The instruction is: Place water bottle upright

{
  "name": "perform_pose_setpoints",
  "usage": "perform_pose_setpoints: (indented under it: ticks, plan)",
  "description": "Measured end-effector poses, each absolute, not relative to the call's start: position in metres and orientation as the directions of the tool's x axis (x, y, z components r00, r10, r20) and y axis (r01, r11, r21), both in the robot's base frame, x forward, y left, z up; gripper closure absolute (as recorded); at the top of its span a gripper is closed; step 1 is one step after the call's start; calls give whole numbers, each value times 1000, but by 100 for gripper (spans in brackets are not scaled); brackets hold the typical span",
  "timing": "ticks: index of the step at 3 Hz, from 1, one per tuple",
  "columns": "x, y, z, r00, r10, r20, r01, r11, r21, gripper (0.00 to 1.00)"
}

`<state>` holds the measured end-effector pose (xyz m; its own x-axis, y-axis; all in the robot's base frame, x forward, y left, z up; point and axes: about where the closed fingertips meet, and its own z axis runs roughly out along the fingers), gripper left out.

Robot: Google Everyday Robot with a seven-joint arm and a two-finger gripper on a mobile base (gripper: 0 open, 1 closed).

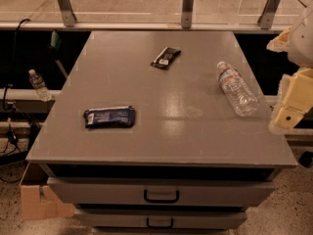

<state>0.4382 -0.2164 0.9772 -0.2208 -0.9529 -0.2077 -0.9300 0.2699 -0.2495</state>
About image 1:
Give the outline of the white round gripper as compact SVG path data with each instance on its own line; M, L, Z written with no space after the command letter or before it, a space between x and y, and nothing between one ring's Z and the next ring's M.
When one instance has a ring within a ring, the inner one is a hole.
M304 9L292 27L269 41L267 50L288 52L288 58L300 68L293 75L284 74L277 103L268 124L277 135L290 133L313 108L313 5Z

